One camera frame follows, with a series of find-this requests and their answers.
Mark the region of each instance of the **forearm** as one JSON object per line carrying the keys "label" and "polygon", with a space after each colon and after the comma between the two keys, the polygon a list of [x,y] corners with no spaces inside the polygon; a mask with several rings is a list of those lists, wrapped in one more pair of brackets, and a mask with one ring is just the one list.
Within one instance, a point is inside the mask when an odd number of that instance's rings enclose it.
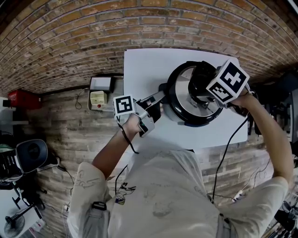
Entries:
{"label": "forearm", "polygon": [[262,133],[267,151],[273,164],[273,176],[282,176],[290,182],[293,175],[294,164],[291,146],[285,132],[256,98],[250,96],[245,107],[253,116],[260,132]]}
{"label": "forearm", "polygon": [[[124,131],[130,141],[136,135],[136,132],[130,131],[126,125],[123,125]],[[98,168],[107,179],[118,164],[121,156],[129,146],[122,131],[119,130],[107,145],[96,155],[92,164]]]}

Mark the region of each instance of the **person's right arm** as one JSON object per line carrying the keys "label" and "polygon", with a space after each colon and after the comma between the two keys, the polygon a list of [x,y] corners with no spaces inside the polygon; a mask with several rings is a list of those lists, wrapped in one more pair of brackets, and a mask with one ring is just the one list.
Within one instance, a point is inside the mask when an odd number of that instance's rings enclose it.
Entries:
{"label": "person's right arm", "polygon": [[253,116],[262,133],[273,164],[273,177],[281,176],[290,183],[293,177],[294,163],[291,146],[285,132],[252,95],[240,96],[232,103],[245,107]]}

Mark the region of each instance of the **wooden floor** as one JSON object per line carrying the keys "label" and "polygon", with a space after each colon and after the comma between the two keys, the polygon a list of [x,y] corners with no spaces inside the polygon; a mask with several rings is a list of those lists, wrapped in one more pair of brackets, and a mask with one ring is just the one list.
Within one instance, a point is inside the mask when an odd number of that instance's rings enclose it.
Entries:
{"label": "wooden floor", "polygon": [[[79,96],[81,109],[76,109],[76,95]],[[43,107],[39,110],[28,111],[29,125],[23,126],[26,134],[41,134],[46,138],[47,145],[61,158],[61,164],[66,167],[72,177],[76,176],[81,162],[91,162],[95,155],[107,144],[119,129],[113,119],[113,112],[95,112],[87,108],[88,91],[74,90],[56,93],[43,98]],[[198,154],[203,173],[203,179],[208,192],[211,192],[215,172],[222,158],[225,146],[202,149]],[[117,175],[126,165],[124,155],[113,175]],[[244,143],[230,145],[225,161],[220,169],[217,180],[216,194],[233,197],[247,183],[245,191],[254,185],[251,174],[261,168],[263,170],[269,161],[262,138],[252,135]],[[272,176],[272,165],[256,178],[256,184],[262,183]],[[42,211],[47,226],[42,229],[40,237],[66,237],[62,220],[62,207],[70,201],[72,180],[66,172],[57,168],[49,169],[37,174],[38,180],[47,194],[41,194],[42,200],[57,211],[46,207]],[[108,185],[114,190],[113,178]],[[216,197],[217,205],[230,203],[231,199]]]}

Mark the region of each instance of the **brick wall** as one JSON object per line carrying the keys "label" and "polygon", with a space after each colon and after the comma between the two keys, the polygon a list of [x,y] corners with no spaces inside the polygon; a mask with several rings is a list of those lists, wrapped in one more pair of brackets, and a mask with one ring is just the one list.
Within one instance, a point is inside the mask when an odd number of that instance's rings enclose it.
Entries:
{"label": "brick wall", "polygon": [[0,35],[0,94],[122,73],[124,50],[146,47],[237,57],[253,83],[295,66],[297,28],[285,0],[35,0]]}

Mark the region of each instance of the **yellow object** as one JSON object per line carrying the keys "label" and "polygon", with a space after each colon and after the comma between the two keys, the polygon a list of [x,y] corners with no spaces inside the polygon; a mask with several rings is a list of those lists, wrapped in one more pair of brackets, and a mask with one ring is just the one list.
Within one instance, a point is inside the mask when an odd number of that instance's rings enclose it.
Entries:
{"label": "yellow object", "polygon": [[104,91],[91,92],[90,100],[92,105],[104,105],[107,103],[107,94]]}

